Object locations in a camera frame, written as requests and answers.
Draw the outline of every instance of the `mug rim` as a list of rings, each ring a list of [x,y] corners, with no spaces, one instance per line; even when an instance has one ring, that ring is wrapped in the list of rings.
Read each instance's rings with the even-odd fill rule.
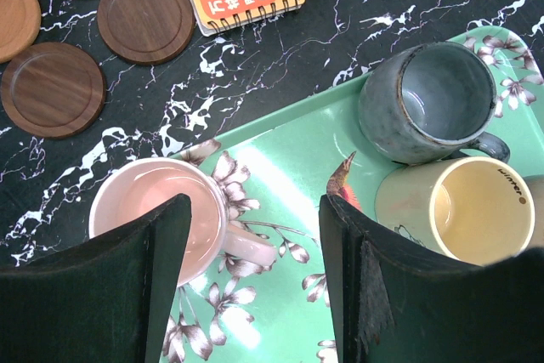
[[[408,110],[406,109],[405,101],[402,98],[402,80],[404,79],[408,65],[411,63],[414,57],[416,57],[422,51],[428,48],[433,48],[433,47],[452,47],[452,48],[457,48],[458,50],[462,50],[463,53],[468,53],[473,60],[477,61],[480,67],[484,68],[484,72],[485,72],[485,75],[487,76],[487,80],[489,84],[491,85],[490,87],[491,88],[491,104],[490,104],[490,110],[487,115],[487,118],[485,118],[484,123],[480,126],[479,129],[477,129],[475,132],[471,133],[470,135],[466,136],[465,138],[442,139],[442,138],[437,138],[431,135],[430,133],[425,132],[423,129],[418,127],[417,124],[413,121],[410,114],[408,113]],[[423,136],[423,138],[434,143],[439,143],[441,145],[449,145],[449,146],[464,145],[478,138],[478,136],[480,136],[485,131],[487,126],[490,124],[491,119],[493,119],[493,115],[495,113],[495,107],[496,107],[496,101],[497,101],[496,84],[495,84],[495,79],[493,78],[493,74],[491,73],[490,68],[487,66],[487,64],[484,61],[482,61],[482,59],[478,55],[476,55],[475,53],[467,49],[465,46],[458,43],[433,42],[433,43],[425,43],[425,44],[420,44],[419,46],[415,46],[412,52],[410,53],[410,55],[408,55],[406,60],[400,66],[396,88],[397,88],[397,101],[399,102],[400,109],[402,110],[402,113],[405,116],[405,118],[408,120],[408,123],[410,124],[410,126],[413,129],[415,129],[416,132],[418,132],[421,136]]]
[[[219,252],[221,251],[221,248],[223,247],[224,239],[227,235],[227,225],[228,225],[228,218],[229,214],[227,211],[227,205],[225,202],[225,197],[221,189],[219,189],[217,183],[210,178],[207,174],[202,172],[198,167],[195,165],[188,163],[186,161],[182,161],[179,159],[173,159],[170,157],[147,157],[143,159],[136,159],[132,162],[129,162],[125,164],[124,166],[117,169],[110,177],[108,177],[105,182],[100,186],[99,191],[96,193],[93,203],[91,205],[91,210],[89,211],[89,218],[88,218],[88,234],[89,234],[89,240],[93,239],[97,236],[95,231],[95,219],[96,219],[96,213],[99,207],[100,199],[104,196],[105,192],[111,187],[112,184],[116,182],[117,179],[119,179],[120,175],[134,169],[135,167],[139,167],[141,165],[144,165],[146,163],[156,163],[156,164],[171,164],[175,167],[182,167],[185,170],[189,170],[190,172],[194,173],[196,176],[198,176],[202,183],[206,185],[206,187],[212,192],[212,196],[215,199],[215,202],[217,203],[218,210],[219,210],[219,232],[218,232],[218,239],[214,242],[218,243],[217,248],[213,249],[213,247],[210,248],[210,250],[213,249],[213,251],[209,252],[205,257],[205,262],[202,263],[202,265],[196,270],[194,274],[191,274],[190,277],[187,277],[187,279],[180,280],[178,279],[177,287],[180,287],[182,285],[185,285],[188,282],[191,282],[194,280],[197,276],[201,275],[206,271],[206,269],[210,266],[210,264],[213,262],[213,260],[217,257]]]
[[[429,224],[431,226],[431,231],[433,233],[433,237],[438,243],[440,250],[444,252],[448,257],[454,258],[459,260],[459,258],[450,251],[450,249],[445,245],[444,241],[442,240],[442,237],[440,236],[440,233],[438,231],[438,227],[436,225],[436,219],[435,219],[435,212],[434,212],[434,204],[436,203],[436,198],[439,193],[439,189],[444,183],[445,179],[450,176],[450,174],[457,169],[458,167],[461,167],[467,163],[470,162],[490,162],[494,163],[499,167],[503,167],[506,169],[511,175],[516,177],[516,183],[518,184],[519,188],[525,193],[525,196],[527,197],[527,202],[529,204],[529,212],[530,212],[530,225],[529,225],[529,231],[527,236],[525,237],[524,243],[522,244],[521,248],[514,254],[514,256],[520,254],[522,251],[524,251],[527,246],[530,243],[530,239],[532,238],[534,232],[535,232],[535,223],[536,223],[536,214],[535,214],[535,201],[533,199],[533,195],[531,195],[529,186],[524,181],[524,178],[511,166],[508,164],[499,161],[498,159],[494,159],[492,157],[487,156],[469,156],[464,157],[462,159],[452,159],[452,163],[450,166],[448,166],[438,177],[436,180],[436,183],[433,186],[433,190],[431,192],[430,200],[429,200],[429,207],[428,207],[428,216],[429,216]]]

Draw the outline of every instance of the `marble table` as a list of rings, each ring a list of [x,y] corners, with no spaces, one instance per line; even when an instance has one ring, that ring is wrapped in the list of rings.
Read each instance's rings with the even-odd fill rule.
[[[86,240],[94,195],[123,164],[171,155],[357,77],[404,48],[497,25],[544,59],[544,0],[306,0],[299,13],[221,36],[197,29],[178,58],[151,67],[128,64],[105,46],[99,0],[39,3],[37,42],[90,53],[104,71],[107,100],[89,129],[65,140],[33,137],[0,113],[0,264]]]

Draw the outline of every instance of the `dark wooden coaster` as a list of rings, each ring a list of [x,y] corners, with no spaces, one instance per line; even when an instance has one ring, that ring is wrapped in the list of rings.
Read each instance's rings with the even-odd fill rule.
[[[15,125],[43,138],[79,133],[102,111],[105,80],[93,58],[74,46],[41,43],[8,64],[2,104]]]
[[[98,16],[108,47],[142,65],[174,58],[195,29],[189,0],[100,0]]]
[[[36,40],[42,12],[37,0],[0,0],[0,63]]]

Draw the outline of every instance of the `gray ceramic mug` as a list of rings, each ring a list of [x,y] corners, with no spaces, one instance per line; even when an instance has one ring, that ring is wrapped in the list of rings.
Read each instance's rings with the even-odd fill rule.
[[[508,146],[484,132],[496,105],[487,65],[456,43],[423,44],[381,63],[359,99],[363,134],[389,159],[406,164],[481,150],[503,162]]]

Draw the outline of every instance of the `mint green tray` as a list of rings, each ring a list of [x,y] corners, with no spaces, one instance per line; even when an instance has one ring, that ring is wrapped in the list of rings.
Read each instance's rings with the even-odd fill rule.
[[[489,131],[510,146],[510,164],[523,176],[544,173],[544,105],[526,105],[544,94],[544,86],[526,45],[494,26],[451,41],[472,49],[493,72],[500,104]],[[319,199],[333,172],[356,151],[348,183],[374,217],[377,188],[397,167],[359,130],[357,99],[367,76],[175,156],[213,172],[229,197],[233,223],[269,239],[279,254],[271,269],[263,269],[223,253],[204,275],[179,288],[161,361],[337,361]]]

